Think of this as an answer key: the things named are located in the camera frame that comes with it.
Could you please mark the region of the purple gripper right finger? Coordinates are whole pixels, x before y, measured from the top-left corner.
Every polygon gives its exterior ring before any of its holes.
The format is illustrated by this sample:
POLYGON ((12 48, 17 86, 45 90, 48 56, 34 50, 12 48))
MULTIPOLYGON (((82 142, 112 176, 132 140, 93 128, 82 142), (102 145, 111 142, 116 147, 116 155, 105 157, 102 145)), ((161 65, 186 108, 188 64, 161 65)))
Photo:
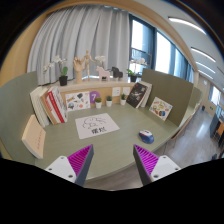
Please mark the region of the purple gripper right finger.
POLYGON ((138 145, 133 146, 133 155, 143 185, 180 170, 180 167, 168 156, 157 156, 138 145))

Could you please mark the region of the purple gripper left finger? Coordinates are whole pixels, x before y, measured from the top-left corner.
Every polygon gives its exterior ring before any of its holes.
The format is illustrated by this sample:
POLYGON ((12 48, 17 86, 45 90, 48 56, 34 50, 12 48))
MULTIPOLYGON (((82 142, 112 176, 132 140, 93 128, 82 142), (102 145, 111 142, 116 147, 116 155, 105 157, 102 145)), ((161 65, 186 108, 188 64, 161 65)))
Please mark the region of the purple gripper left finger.
POLYGON ((88 145, 70 156, 59 156, 46 171, 83 186, 94 155, 93 145, 88 145))

